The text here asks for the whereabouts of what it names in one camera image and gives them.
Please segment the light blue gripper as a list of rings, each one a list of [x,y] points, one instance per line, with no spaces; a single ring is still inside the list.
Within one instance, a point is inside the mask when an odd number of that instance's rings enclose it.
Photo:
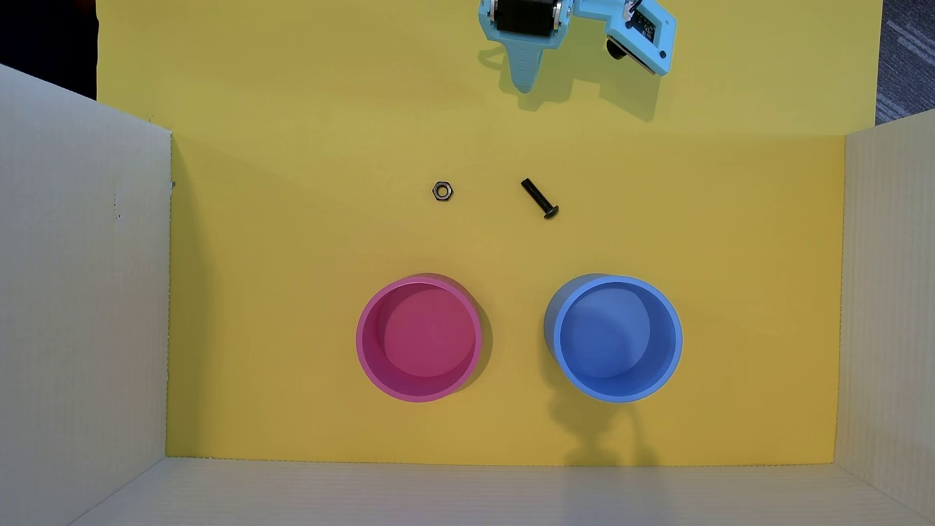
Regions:
[[[514,87],[534,87],[545,50],[563,42],[574,1],[480,1],[478,20],[488,40],[504,46]]]

